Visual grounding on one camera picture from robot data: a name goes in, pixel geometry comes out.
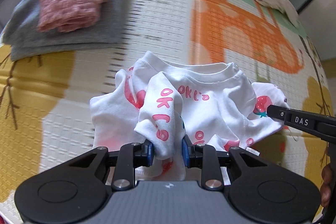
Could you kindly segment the person's right hand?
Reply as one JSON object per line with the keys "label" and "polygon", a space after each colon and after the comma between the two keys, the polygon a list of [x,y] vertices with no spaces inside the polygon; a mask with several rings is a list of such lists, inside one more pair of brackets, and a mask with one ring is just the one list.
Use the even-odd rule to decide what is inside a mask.
{"label": "person's right hand", "polygon": [[330,197],[331,197],[330,183],[332,182],[332,179],[333,179],[333,171],[330,168],[330,164],[327,164],[323,168],[321,172],[321,177],[323,180],[323,183],[320,188],[321,206],[327,207],[330,201]]}

